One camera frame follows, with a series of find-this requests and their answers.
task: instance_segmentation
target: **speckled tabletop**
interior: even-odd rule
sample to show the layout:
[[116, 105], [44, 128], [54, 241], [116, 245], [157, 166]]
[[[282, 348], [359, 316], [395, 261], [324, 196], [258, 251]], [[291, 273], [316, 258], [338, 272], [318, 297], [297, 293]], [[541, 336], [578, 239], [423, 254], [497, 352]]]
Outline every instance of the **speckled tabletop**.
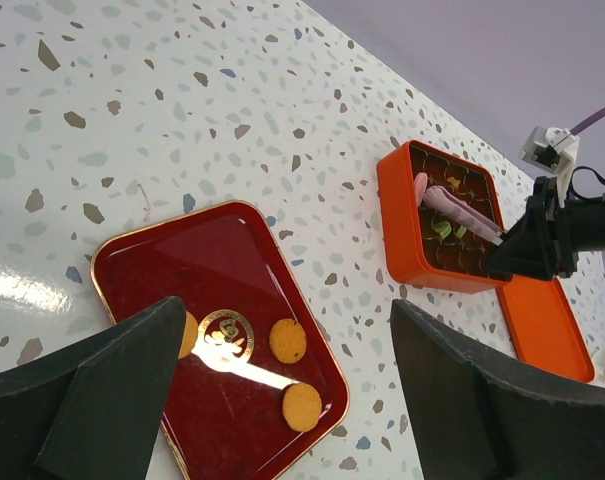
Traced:
[[[532, 181], [301, 2], [0, 5], [0, 371], [109, 325], [105, 239], [238, 198], [257, 205], [351, 388], [344, 423], [284, 478], [421, 478], [390, 342], [411, 300], [513, 354], [495, 292], [388, 275], [376, 162], [412, 138], [487, 167], [505, 223]], [[564, 282], [605, 347], [599, 255]], [[149, 478], [180, 478], [159, 438]]]

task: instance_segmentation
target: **yellow round cracker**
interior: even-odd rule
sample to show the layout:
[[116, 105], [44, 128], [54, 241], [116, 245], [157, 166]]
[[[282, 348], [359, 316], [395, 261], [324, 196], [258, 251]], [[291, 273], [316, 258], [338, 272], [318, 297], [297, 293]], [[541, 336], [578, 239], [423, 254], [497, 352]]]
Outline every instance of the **yellow round cracker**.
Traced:
[[292, 318], [279, 320], [271, 328], [269, 347], [280, 362], [298, 362], [306, 352], [306, 333], [302, 325]]
[[284, 392], [282, 414], [296, 432], [313, 430], [322, 415], [322, 399], [318, 391], [306, 383], [295, 383]]
[[198, 322], [191, 313], [186, 312], [186, 323], [184, 324], [184, 335], [182, 336], [182, 346], [180, 347], [179, 359], [182, 359], [191, 353], [198, 339]]

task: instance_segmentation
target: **circular logo on tray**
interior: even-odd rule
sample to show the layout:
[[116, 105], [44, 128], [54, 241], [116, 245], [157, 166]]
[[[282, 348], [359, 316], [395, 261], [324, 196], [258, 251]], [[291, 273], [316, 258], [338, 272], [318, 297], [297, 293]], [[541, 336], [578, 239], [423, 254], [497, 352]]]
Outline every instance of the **circular logo on tray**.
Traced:
[[246, 318], [233, 310], [217, 310], [200, 323], [195, 352], [210, 368], [228, 372], [234, 363], [249, 361], [254, 345]]

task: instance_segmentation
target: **dark red tray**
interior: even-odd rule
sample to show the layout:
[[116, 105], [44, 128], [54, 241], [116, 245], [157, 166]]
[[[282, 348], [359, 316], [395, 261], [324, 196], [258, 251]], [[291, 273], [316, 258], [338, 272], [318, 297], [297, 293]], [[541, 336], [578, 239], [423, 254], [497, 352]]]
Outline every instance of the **dark red tray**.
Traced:
[[[211, 368], [196, 354], [178, 361], [163, 425], [186, 478], [275, 478], [344, 418], [344, 376], [253, 206], [229, 202], [112, 238], [94, 255], [91, 275], [114, 322], [164, 297], [182, 297], [200, 322], [195, 352], [202, 352], [203, 320], [212, 319], [210, 335], [228, 318], [210, 314], [227, 309], [250, 323], [254, 345], [245, 377], [255, 380], [207, 362]], [[286, 317], [296, 318], [308, 339], [306, 355], [294, 365], [281, 364], [269, 349], [271, 327]], [[235, 326], [236, 356], [246, 357], [250, 329]], [[310, 432], [292, 431], [282, 417], [287, 379], [313, 385], [322, 397], [324, 413]]]

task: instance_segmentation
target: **gray background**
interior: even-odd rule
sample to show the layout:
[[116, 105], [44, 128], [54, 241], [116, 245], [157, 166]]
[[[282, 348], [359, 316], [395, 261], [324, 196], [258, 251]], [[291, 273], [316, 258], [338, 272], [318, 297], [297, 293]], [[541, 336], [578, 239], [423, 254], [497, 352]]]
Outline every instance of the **gray background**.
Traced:
[[[307, 3], [531, 176], [518, 152], [534, 126], [570, 128], [605, 105], [605, 0]], [[580, 136], [578, 164], [605, 176], [605, 119]]]

